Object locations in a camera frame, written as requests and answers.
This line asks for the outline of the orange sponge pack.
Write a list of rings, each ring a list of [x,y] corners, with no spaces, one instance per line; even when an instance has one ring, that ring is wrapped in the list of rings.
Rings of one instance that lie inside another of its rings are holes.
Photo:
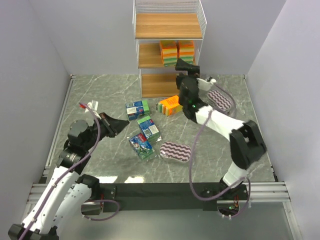
[[[166,116],[172,116],[182,111],[183,107],[179,104],[179,96],[174,95],[158,102],[155,109]]]
[[[178,58],[188,64],[193,64],[195,58],[195,45],[193,40],[179,40],[177,42]]]
[[[178,48],[174,40],[159,42],[161,60],[165,67],[175,66],[178,60]]]

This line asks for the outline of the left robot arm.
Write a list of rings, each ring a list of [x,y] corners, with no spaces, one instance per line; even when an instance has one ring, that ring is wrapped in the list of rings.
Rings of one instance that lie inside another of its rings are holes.
[[[104,112],[94,115],[93,125],[85,120],[74,121],[46,189],[22,223],[10,227],[9,238],[57,240],[63,223],[83,203],[93,202],[102,208],[106,199],[99,179],[82,172],[99,141],[116,137],[128,124]]]

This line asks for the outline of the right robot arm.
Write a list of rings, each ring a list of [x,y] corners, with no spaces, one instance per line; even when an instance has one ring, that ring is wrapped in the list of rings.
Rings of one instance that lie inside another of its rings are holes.
[[[249,167],[266,153],[267,147],[256,122],[232,118],[200,98],[200,91],[208,92],[213,86],[217,86],[214,78],[202,79],[198,65],[189,64],[180,58],[175,64],[175,70],[179,72],[176,76],[178,103],[182,106],[186,118],[201,125],[201,130],[214,130],[230,144],[232,163],[220,180],[224,187],[221,192],[210,197],[202,197],[196,193],[193,183],[189,182],[191,192],[198,200],[212,201],[247,180]]]

